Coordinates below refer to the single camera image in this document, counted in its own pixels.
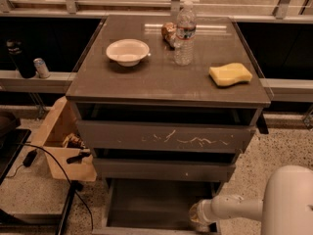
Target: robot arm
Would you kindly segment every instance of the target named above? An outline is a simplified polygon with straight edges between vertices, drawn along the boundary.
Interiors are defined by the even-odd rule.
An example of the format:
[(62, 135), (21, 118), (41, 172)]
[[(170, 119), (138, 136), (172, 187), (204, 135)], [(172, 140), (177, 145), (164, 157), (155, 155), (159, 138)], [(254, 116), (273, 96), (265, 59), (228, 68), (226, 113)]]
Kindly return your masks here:
[(191, 220), (201, 224), (234, 217), (261, 221), (261, 235), (312, 235), (313, 171), (295, 165), (279, 168), (268, 180), (263, 202), (217, 196), (190, 209)]

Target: power adapter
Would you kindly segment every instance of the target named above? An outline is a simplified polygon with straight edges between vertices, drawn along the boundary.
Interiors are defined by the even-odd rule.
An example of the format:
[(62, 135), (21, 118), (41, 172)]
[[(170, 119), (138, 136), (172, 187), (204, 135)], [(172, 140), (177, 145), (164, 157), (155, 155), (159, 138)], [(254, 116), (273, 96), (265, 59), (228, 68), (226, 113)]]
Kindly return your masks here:
[(26, 158), (23, 160), (22, 164), (25, 166), (25, 167), (30, 167), (32, 162), (34, 161), (34, 159), (36, 158), (37, 156), (37, 152), (36, 150), (32, 150), (30, 151)]

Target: plastic bottle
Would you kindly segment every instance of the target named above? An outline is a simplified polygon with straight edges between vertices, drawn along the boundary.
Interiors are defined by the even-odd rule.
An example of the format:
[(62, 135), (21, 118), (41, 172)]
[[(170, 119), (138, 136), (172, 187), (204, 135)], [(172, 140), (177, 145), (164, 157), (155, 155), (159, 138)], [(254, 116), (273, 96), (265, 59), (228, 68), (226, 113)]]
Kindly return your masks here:
[(9, 54), (23, 78), (31, 78), (36, 75), (36, 68), (32, 60), (22, 49), (22, 43), (19, 40), (10, 39), (7, 41)]
[(197, 15), (193, 7), (193, 2), (184, 2), (184, 8), (177, 16), (174, 59), (180, 66), (188, 65), (194, 58)]

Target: black cable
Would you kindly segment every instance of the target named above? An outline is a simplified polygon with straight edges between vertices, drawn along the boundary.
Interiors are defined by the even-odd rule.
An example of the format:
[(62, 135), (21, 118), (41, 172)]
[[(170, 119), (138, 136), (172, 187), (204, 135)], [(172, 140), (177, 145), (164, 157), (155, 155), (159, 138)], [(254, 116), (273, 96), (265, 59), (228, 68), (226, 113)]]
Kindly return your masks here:
[(24, 166), (24, 165), (23, 165), (23, 164), (19, 165), (19, 166), (17, 167), (16, 171), (14, 172), (14, 174), (13, 174), (12, 176), (6, 176), (6, 178), (13, 178), (13, 177), (15, 177), (16, 174), (17, 174), (17, 172), (18, 172), (18, 170), (19, 170), (19, 168), (21, 168), (22, 166)]
[[(47, 150), (45, 150), (44, 148), (37, 146), (37, 145), (31, 145), (31, 144), (23, 144), (23, 143), (15, 143), (15, 145), (23, 145), (23, 146), (29, 146), (29, 147), (33, 147), (33, 148), (37, 148), (43, 152), (45, 152), (46, 154), (48, 154), (59, 166), (59, 168), (62, 170), (63, 174), (65, 175), (65, 177), (67, 178), (67, 182), (69, 183), (69, 186), (71, 185), (71, 181), (67, 176), (66, 171), (63, 169), (63, 167), (60, 165), (60, 163), (57, 161), (57, 159)], [(89, 207), (87, 206), (87, 204), (84, 202), (84, 200), (80, 197), (80, 195), (77, 193), (77, 191), (75, 190), (75, 194), (76, 196), (80, 199), (80, 201), (82, 202), (82, 204), (86, 207), (86, 209), (88, 210), (89, 214), (90, 214), (90, 221), (91, 221), (91, 230), (94, 229), (94, 221), (93, 221), (93, 216), (92, 213), (89, 209)]]

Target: cardboard box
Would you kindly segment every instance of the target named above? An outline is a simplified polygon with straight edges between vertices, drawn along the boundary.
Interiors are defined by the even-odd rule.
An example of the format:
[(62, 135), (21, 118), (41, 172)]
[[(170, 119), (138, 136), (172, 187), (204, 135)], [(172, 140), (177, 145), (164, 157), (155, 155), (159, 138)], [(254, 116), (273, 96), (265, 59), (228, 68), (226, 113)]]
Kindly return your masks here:
[[(77, 133), (75, 125), (76, 117), (66, 97), (56, 101), (45, 117), (31, 144), (43, 147), (53, 155), (67, 173), (70, 180), (95, 181), (97, 172), (93, 166), (93, 157), (83, 158), (81, 163), (68, 164), (67, 159), (77, 156), (80, 149), (63, 148), (63, 142), (71, 133)], [(66, 179), (64, 173), (53, 160), (45, 153), (53, 178)]]

